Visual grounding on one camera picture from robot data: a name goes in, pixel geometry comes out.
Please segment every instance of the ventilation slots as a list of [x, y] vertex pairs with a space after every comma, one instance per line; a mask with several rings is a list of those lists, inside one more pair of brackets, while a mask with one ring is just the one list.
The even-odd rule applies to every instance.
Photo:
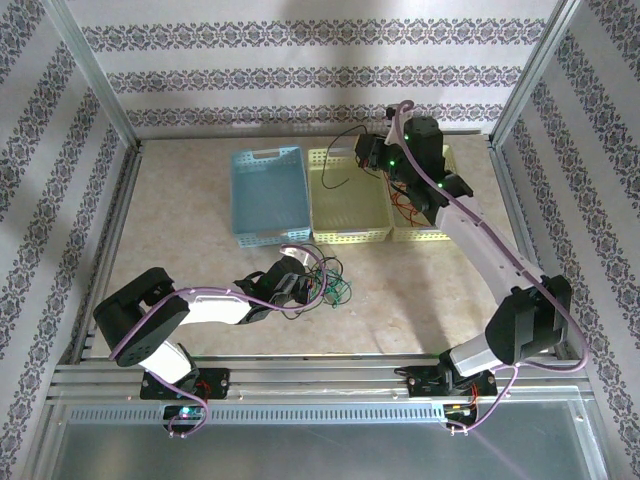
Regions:
[[375, 406], [220, 406], [215, 424], [429, 423], [444, 420], [440, 404]]
[[100, 406], [75, 407], [71, 412], [71, 423], [102, 424], [157, 424], [162, 420], [158, 406]]

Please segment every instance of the perforated basket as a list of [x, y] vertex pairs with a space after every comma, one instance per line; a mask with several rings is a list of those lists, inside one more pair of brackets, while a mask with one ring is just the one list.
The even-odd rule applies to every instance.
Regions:
[[300, 147], [242, 150], [231, 156], [231, 223], [241, 247], [309, 239], [309, 196]]
[[[449, 145], [442, 148], [444, 156], [444, 168], [456, 173], [455, 160], [453, 158], [453, 150]], [[442, 233], [437, 227], [431, 226], [424, 215], [419, 213], [412, 218], [415, 222], [429, 225], [427, 227], [411, 226], [411, 222], [402, 216], [400, 211], [391, 203], [390, 193], [387, 190], [387, 198], [391, 204], [393, 231], [391, 239], [394, 242], [424, 242], [432, 240], [449, 240], [449, 237]]]
[[[311, 227], [317, 243], [381, 242], [391, 231], [391, 205], [385, 180], [358, 168], [353, 150], [309, 150]], [[324, 182], [322, 167], [327, 159]]]

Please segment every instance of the robotic arm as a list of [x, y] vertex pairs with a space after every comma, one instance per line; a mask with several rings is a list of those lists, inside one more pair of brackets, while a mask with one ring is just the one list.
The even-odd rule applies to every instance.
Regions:
[[[195, 363], [182, 345], [167, 340], [180, 325], [246, 325], [263, 320], [274, 309], [298, 311], [320, 300], [319, 296], [309, 299], [310, 281], [305, 275], [309, 259], [318, 263], [320, 259], [297, 245], [284, 245], [280, 252], [283, 257], [267, 273], [254, 272], [235, 281], [233, 289], [196, 287], [176, 291], [163, 268], [147, 270], [93, 312], [111, 348], [109, 359], [121, 367], [140, 364], [167, 383], [193, 391], [199, 377]], [[291, 300], [302, 306], [284, 307]], [[146, 312], [143, 303], [150, 307]]]
[[554, 303], [568, 310], [571, 287], [566, 279], [549, 278], [522, 257], [486, 219], [466, 182], [445, 170], [443, 135], [435, 119], [409, 118], [393, 109], [387, 116], [393, 125], [386, 138], [359, 136], [355, 150], [360, 167], [385, 172], [394, 188], [462, 249], [498, 304], [483, 334], [440, 355], [441, 379], [455, 389], [484, 370], [515, 365], [561, 342], [567, 320]]
[[[360, 135], [356, 154], [362, 168], [380, 170], [427, 220], [446, 233], [471, 260], [488, 284], [498, 309], [483, 334], [440, 355], [438, 391], [457, 394], [488, 369], [519, 362], [553, 347], [566, 335], [571, 319], [571, 288], [562, 276], [549, 278], [523, 258], [485, 218], [472, 189], [445, 170], [443, 135], [431, 117], [410, 118], [401, 104], [387, 111], [393, 126], [387, 137]], [[321, 260], [297, 245], [281, 248], [284, 255], [267, 273], [255, 272], [236, 281], [236, 289], [196, 287], [175, 290], [162, 268], [152, 268], [104, 300], [94, 318], [119, 366], [142, 365], [167, 384], [194, 392], [198, 369], [181, 345], [167, 341], [179, 326], [194, 322], [249, 324], [272, 310], [299, 312], [321, 301], [309, 299], [305, 264]], [[285, 307], [289, 301], [299, 307]], [[579, 369], [586, 363], [586, 352]]]

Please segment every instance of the marble floor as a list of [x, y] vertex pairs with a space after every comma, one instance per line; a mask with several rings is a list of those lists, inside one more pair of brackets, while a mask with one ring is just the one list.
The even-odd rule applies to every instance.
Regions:
[[[231, 234], [229, 158], [243, 148], [326, 146], [323, 137], [155, 140], [145, 143], [107, 294], [153, 266], [178, 287], [229, 286], [279, 258], [278, 247], [240, 249]], [[353, 138], [344, 144], [353, 144]], [[502, 197], [480, 135], [449, 136], [458, 173], [487, 216], [512, 240]], [[353, 299], [295, 321], [273, 312], [248, 326], [192, 324], [172, 341], [192, 355], [440, 353], [480, 333], [495, 303], [451, 241], [332, 245]], [[96, 332], [91, 355], [109, 348]]]

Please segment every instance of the white wall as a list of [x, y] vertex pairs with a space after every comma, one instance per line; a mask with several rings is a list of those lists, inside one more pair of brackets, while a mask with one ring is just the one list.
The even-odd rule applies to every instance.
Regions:
[[538, 261], [573, 286], [613, 478], [640, 477], [637, 3], [581, 6], [502, 149]]
[[410, 98], [489, 133], [555, 0], [74, 0], [141, 138], [337, 133]]
[[0, 0], [0, 478], [19, 477], [125, 148], [38, 1]]

